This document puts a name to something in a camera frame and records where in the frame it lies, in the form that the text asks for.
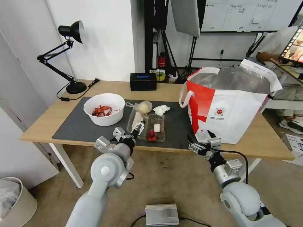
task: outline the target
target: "sneaker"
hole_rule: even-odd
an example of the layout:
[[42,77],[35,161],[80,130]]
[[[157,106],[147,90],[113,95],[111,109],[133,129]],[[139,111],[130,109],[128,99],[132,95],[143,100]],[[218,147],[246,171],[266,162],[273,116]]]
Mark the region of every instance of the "sneaker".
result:
[[303,135],[303,127],[300,125],[303,122],[297,122],[294,120],[282,120],[279,125],[282,128],[288,129],[296,134]]
[[295,124],[294,127],[299,131],[303,132],[303,117],[295,117],[292,119],[292,124]]

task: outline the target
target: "lamp arm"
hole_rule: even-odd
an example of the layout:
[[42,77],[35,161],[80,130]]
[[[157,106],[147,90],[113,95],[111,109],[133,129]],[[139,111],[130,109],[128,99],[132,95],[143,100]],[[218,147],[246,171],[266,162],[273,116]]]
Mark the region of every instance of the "lamp arm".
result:
[[[56,49],[59,49],[61,47],[63,47],[64,45],[67,45],[68,47],[66,49],[63,49],[62,51],[58,52],[58,53],[53,53],[51,54],[51,52],[55,51]],[[47,66],[48,68],[50,68],[51,70],[53,70],[54,72],[58,73],[60,76],[62,76],[63,78],[65,78],[66,80],[70,81],[71,83],[74,82],[74,78],[62,71],[60,71],[59,69],[57,69],[56,67],[54,67],[53,65],[51,65],[50,63],[48,63],[48,60],[58,56],[59,54],[71,49],[73,47],[73,41],[72,40],[67,40],[65,41],[63,44],[55,47],[54,49],[46,52],[45,54],[39,55],[37,57],[37,60],[44,64],[45,66]]]

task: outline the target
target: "trash can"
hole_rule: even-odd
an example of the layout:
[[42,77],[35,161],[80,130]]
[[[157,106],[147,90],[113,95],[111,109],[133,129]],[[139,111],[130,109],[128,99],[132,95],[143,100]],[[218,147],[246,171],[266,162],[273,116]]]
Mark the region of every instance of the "trash can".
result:
[[19,183],[21,185],[21,192],[9,213],[0,221],[0,227],[21,227],[32,218],[37,210],[38,202],[24,187],[20,179],[6,177],[2,178],[2,180]]

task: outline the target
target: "person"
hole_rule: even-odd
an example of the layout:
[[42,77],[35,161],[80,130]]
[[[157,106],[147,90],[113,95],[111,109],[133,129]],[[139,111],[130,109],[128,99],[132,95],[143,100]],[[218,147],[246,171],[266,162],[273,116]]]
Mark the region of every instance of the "person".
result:
[[[265,63],[270,69],[274,67],[274,72],[279,78],[282,72],[270,62],[270,59],[281,62],[279,56],[297,30],[298,26],[282,29],[266,37],[255,51],[256,59]],[[295,79],[288,77],[282,86],[283,89],[275,94],[274,99],[303,101],[303,87]],[[283,117],[279,123],[281,127],[296,134],[303,134],[303,110],[278,110],[278,115]]]

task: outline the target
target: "wooden table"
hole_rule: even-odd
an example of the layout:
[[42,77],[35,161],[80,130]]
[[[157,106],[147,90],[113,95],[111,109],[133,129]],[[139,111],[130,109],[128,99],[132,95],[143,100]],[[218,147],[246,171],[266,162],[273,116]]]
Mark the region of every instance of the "wooden table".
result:
[[[88,80],[81,81],[86,84],[90,84],[91,82]],[[121,95],[124,99],[178,102],[181,87],[181,84],[157,84],[157,91],[130,91],[129,82],[100,81],[85,94],[85,97],[92,97],[101,93],[116,93]],[[79,97],[79,94],[71,95],[65,93],[63,97],[76,98]],[[21,140],[49,143],[71,178],[76,185],[81,188],[83,181],[65,153],[62,144],[94,146],[94,143],[52,139],[52,136],[79,101],[80,99],[70,102],[62,102],[59,99],[55,101],[54,104],[21,136]],[[250,166],[250,171],[262,158],[274,160],[294,159],[291,152],[260,113],[256,115],[250,127],[237,144],[223,144],[222,149],[239,151],[245,154],[247,158],[256,159]],[[191,151],[185,149],[158,148],[152,146],[136,146],[135,150],[192,154]]]
[[[299,79],[299,73],[293,70],[291,67],[292,63],[289,62],[287,64],[283,64],[274,59],[270,60],[275,66],[272,67],[274,72],[276,70],[280,70],[283,74],[279,79],[280,83],[283,84],[288,77],[296,80],[301,86],[303,86],[303,80]],[[270,95],[274,97],[276,92],[272,92]],[[280,100],[280,99],[267,99],[264,102],[264,105],[261,108],[261,113],[265,109],[292,109],[292,110],[303,110],[303,102],[302,101],[291,101],[291,100]]]

